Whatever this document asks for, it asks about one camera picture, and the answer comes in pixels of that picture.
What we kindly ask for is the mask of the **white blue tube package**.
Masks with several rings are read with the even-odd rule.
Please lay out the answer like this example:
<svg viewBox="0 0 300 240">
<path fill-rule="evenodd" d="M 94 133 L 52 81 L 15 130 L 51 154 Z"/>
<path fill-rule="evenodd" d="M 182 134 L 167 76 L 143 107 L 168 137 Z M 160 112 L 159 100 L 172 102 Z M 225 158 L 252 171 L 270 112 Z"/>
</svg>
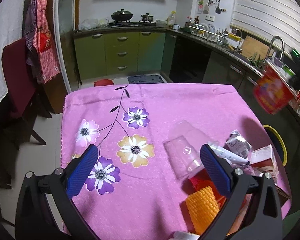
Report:
<svg viewBox="0 0 300 240">
<path fill-rule="evenodd" d="M 217 157 L 226 159 L 227 162 L 231 164 L 243 164 L 243 165 L 250 164 L 250 162 L 247 159 L 244 159 L 243 157 L 240 157 L 239 155 L 232 153 L 231 151 L 221 146 L 212 143 L 210 143 L 209 146 L 213 150 L 213 152 L 217 155 Z"/>
</svg>

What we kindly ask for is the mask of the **pink drink carton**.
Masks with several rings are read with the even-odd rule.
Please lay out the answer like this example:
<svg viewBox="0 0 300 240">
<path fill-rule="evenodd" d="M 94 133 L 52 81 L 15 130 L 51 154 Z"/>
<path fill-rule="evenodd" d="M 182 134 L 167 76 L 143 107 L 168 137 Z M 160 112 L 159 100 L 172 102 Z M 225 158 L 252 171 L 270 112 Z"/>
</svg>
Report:
<svg viewBox="0 0 300 240">
<path fill-rule="evenodd" d="M 277 183 L 279 169 L 272 145 L 254 150 L 249 154 L 248 160 L 250 165 L 257 168 L 260 172 L 270 173 L 275 183 Z"/>
</svg>

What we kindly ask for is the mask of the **orange foam net sleeve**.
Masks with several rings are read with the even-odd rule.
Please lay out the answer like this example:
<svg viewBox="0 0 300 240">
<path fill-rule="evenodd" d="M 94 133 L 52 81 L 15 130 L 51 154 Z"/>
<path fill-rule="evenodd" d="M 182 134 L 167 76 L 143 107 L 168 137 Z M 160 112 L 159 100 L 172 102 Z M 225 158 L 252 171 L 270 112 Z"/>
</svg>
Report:
<svg viewBox="0 0 300 240">
<path fill-rule="evenodd" d="M 189 195 L 185 202 L 196 234 L 202 235 L 220 211 L 212 187 L 206 186 Z"/>
</svg>

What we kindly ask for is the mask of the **yellow rimmed trash bin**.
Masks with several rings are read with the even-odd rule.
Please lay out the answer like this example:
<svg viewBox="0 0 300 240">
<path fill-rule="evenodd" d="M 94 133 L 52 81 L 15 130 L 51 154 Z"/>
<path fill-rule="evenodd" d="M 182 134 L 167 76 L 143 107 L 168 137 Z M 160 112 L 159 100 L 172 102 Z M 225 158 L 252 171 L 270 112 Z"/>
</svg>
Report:
<svg viewBox="0 0 300 240">
<path fill-rule="evenodd" d="M 275 146 L 275 149 L 277 153 L 279 154 L 279 157 L 281 159 L 282 165 L 285 166 L 287 164 L 288 160 L 288 154 L 287 149 L 285 146 L 285 143 L 283 142 L 283 139 L 281 138 L 280 134 L 276 129 L 269 125 L 263 125 L 267 135 L 270 137 L 271 142 Z"/>
</svg>

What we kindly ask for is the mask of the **green kitchen cabinets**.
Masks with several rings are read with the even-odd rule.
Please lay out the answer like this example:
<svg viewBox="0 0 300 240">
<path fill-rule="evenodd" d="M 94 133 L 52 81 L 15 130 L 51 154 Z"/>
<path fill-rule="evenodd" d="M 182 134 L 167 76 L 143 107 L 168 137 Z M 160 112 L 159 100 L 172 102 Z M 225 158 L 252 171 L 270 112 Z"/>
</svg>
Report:
<svg viewBox="0 0 300 240">
<path fill-rule="evenodd" d="M 160 28 L 99 29 L 74 34 L 82 80 L 160 74 L 167 82 L 256 83 L 261 72 L 215 43 Z"/>
</svg>

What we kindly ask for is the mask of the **clear plastic cup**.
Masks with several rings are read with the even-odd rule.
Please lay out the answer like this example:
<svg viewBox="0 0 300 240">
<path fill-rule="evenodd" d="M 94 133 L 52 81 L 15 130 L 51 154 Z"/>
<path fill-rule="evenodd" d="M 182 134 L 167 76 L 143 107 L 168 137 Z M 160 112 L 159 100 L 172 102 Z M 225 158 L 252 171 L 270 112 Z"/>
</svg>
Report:
<svg viewBox="0 0 300 240">
<path fill-rule="evenodd" d="M 219 142 L 186 120 L 177 122 L 169 130 L 164 147 L 178 180 L 191 178 L 204 169 L 200 159 L 200 149 L 204 144 L 218 145 Z"/>
</svg>

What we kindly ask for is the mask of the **pink floral tablecloth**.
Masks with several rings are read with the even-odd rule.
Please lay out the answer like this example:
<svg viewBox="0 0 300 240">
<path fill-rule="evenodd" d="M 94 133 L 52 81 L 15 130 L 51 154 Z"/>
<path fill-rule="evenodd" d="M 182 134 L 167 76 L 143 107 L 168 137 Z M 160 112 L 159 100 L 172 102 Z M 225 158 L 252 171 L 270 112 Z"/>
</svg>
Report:
<svg viewBox="0 0 300 240">
<path fill-rule="evenodd" d="M 203 169 L 178 180 L 165 150 L 174 124 L 186 120 L 224 146 L 239 133 L 253 149 L 271 143 L 261 123 L 231 85 L 162 83 L 90 87 L 66 96 L 61 165 L 89 145 L 98 160 L 75 206 L 100 239 L 169 239 L 195 233 L 186 198 L 211 186 L 221 210 L 225 197 Z"/>
</svg>

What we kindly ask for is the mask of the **wooden cutting board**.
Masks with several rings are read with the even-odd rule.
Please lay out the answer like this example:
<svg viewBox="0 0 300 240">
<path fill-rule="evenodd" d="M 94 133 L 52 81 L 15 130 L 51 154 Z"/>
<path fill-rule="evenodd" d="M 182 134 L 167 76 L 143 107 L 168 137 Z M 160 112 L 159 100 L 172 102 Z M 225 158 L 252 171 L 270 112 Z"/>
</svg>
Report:
<svg viewBox="0 0 300 240">
<path fill-rule="evenodd" d="M 242 43 L 241 49 L 241 54 L 246 58 L 250 58 L 256 55 L 256 59 L 258 59 L 258 56 L 260 56 L 260 59 L 264 60 L 266 58 L 269 47 L 264 43 L 247 35 L 244 39 L 244 42 Z"/>
</svg>

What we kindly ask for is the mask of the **dark floor mat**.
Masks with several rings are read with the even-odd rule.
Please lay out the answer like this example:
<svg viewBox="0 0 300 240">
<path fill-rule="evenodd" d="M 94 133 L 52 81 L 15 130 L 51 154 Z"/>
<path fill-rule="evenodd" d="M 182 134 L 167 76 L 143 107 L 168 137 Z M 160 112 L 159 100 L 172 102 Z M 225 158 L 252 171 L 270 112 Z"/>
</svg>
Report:
<svg viewBox="0 0 300 240">
<path fill-rule="evenodd" d="M 160 75 L 133 75 L 127 77 L 129 84 L 156 84 L 164 83 Z"/>
</svg>

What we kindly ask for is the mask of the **dish rack with dishes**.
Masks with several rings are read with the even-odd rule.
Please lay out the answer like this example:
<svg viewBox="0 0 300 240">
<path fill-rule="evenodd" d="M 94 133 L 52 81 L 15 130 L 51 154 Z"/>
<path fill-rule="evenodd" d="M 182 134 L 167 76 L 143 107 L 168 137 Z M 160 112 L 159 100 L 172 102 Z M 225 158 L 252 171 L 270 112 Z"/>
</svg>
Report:
<svg viewBox="0 0 300 240">
<path fill-rule="evenodd" d="M 205 27 L 204 25 L 200 24 L 191 24 L 188 25 L 188 27 L 192 35 L 198 36 L 211 42 L 224 42 L 224 37 L 209 31 L 210 28 L 208 26 Z"/>
</svg>

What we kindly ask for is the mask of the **red checkered apron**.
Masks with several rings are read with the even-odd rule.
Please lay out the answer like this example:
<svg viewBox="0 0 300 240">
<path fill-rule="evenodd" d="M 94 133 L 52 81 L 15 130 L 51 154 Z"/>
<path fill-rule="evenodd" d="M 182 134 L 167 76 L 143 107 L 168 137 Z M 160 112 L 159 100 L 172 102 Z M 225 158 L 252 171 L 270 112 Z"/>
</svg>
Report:
<svg viewBox="0 0 300 240">
<path fill-rule="evenodd" d="M 26 63 L 38 83 L 47 83 L 60 73 L 55 42 L 46 19 L 46 6 L 47 0 L 30 0 L 23 31 Z"/>
</svg>

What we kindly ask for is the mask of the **red stool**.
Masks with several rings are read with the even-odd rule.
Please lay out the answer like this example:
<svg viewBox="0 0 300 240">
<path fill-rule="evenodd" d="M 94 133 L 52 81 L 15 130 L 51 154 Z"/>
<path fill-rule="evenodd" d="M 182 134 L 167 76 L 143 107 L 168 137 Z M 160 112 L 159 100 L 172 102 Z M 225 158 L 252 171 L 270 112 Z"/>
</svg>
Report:
<svg viewBox="0 0 300 240">
<path fill-rule="evenodd" d="M 94 87 L 111 86 L 114 82 L 111 79 L 101 79 L 94 82 Z"/>
</svg>

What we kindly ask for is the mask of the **yellow oil bottle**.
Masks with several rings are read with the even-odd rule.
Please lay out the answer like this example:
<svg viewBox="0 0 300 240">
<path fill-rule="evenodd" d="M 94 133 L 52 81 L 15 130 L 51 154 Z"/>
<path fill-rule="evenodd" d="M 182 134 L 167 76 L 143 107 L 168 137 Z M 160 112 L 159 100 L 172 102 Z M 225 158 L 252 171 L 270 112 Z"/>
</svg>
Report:
<svg viewBox="0 0 300 240">
<path fill-rule="evenodd" d="M 175 11 L 171 11 L 167 18 L 168 27 L 172 28 L 175 25 Z"/>
</svg>

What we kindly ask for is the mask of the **small pot on stove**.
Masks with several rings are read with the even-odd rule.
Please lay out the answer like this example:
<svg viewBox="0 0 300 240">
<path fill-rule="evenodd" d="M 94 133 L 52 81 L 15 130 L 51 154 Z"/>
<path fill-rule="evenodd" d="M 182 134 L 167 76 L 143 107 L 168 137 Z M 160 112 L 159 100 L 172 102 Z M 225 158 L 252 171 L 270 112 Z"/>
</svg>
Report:
<svg viewBox="0 0 300 240">
<path fill-rule="evenodd" d="M 149 13 L 146 13 L 145 15 L 141 15 L 141 21 L 142 22 L 152 22 L 153 21 L 153 16 L 150 15 Z"/>
</svg>

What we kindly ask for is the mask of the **black wok with lid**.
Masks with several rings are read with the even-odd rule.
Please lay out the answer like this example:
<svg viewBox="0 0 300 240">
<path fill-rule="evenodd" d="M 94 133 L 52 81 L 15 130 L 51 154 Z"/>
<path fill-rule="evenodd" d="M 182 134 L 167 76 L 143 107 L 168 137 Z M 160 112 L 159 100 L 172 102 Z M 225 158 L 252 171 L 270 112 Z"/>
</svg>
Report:
<svg viewBox="0 0 300 240">
<path fill-rule="evenodd" d="M 127 21 L 130 21 L 133 18 L 133 14 L 128 10 L 121 9 L 119 11 L 114 12 L 111 15 L 111 18 L 115 22 L 127 22 Z"/>
</svg>

